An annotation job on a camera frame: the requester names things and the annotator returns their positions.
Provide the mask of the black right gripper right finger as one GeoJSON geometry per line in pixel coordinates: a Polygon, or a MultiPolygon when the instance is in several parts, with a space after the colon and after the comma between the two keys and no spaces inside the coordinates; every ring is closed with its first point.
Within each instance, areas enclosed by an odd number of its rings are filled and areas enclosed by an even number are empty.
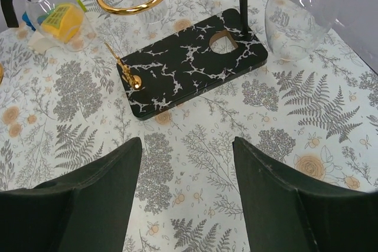
{"type": "Polygon", "coordinates": [[[376,251],[377,192],[331,185],[233,142],[252,251],[376,251]]]}

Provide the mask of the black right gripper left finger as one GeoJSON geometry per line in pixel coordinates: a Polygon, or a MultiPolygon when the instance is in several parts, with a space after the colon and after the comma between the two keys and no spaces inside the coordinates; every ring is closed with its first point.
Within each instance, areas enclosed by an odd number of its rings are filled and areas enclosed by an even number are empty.
{"type": "Polygon", "coordinates": [[[122,251],[140,138],[32,189],[1,192],[2,251],[122,251]]]}

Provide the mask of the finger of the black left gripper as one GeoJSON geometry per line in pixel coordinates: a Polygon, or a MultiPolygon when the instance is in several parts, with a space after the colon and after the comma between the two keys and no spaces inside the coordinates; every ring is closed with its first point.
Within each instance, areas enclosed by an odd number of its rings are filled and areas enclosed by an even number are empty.
{"type": "Polygon", "coordinates": [[[13,0],[1,0],[1,8],[8,28],[18,28],[19,23],[13,6],[13,0]]]}

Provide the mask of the gold wire wine glass rack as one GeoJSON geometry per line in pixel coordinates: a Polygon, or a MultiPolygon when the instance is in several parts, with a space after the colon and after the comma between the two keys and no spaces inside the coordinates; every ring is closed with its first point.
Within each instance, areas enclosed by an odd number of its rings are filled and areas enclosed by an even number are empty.
{"type": "Polygon", "coordinates": [[[167,7],[164,0],[131,0],[131,7],[119,8],[115,0],[1,0],[8,27],[15,30],[1,34],[1,58],[6,59],[2,76],[18,75],[25,60],[31,57],[25,39],[32,31],[40,35],[35,50],[45,53],[51,47],[71,52],[89,48],[96,38],[86,12],[109,17],[111,14],[142,14],[145,22],[158,22],[167,7]]]}

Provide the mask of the black marbled rack base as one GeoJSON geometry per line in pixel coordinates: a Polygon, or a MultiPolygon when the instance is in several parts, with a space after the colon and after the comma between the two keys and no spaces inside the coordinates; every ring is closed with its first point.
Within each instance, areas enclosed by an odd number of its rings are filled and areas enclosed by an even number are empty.
{"type": "Polygon", "coordinates": [[[133,115],[154,117],[266,63],[268,52],[230,8],[122,58],[141,78],[123,88],[133,115]]]}

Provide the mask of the floral patterned table mat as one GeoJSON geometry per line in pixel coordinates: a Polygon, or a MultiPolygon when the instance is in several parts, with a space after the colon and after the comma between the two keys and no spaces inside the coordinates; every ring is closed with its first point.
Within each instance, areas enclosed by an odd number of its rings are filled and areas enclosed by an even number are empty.
{"type": "Polygon", "coordinates": [[[138,66],[168,84],[184,83],[161,60],[157,41],[182,31],[208,35],[203,20],[239,0],[167,0],[163,19],[103,12],[82,0],[92,24],[78,53],[30,50],[31,28],[1,33],[1,190],[33,188],[141,142],[142,159],[121,251],[256,251],[246,232],[236,175],[236,137],[308,175],[355,193],[377,189],[377,75],[334,32],[299,62],[270,55],[265,65],[148,120],[132,114],[116,56],[148,49],[138,66]]]}

